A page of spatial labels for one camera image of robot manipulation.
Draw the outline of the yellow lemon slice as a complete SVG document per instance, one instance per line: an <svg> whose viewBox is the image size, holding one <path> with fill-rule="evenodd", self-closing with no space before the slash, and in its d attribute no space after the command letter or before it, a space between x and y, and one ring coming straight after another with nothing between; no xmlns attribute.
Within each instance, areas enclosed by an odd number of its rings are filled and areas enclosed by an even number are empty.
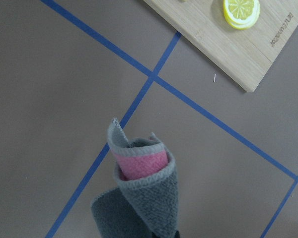
<svg viewBox="0 0 298 238"><path fill-rule="evenodd" d="M260 3L258 0L224 0L223 15L234 29L248 29L259 18Z"/></svg>

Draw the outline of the bamboo cutting board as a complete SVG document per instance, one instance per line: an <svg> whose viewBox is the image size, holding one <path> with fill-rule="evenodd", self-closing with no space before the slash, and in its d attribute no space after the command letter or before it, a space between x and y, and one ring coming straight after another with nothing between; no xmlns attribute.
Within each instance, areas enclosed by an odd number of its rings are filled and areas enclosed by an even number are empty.
<svg viewBox="0 0 298 238"><path fill-rule="evenodd" d="M247 92L254 92L298 26L298 0L261 0L245 30L224 18L222 0L148 0L148 4Z"/></svg>

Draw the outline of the grey pink cloth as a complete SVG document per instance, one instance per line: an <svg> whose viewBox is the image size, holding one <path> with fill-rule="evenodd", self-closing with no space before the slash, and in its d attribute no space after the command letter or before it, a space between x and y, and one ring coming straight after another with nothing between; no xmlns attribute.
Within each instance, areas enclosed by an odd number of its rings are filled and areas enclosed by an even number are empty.
<svg viewBox="0 0 298 238"><path fill-rule="evenodd" d="M178 238L176 161L154 133L128 139L117 119L107 130L117 187L96 197L91 211L103 238Z"/></svg>

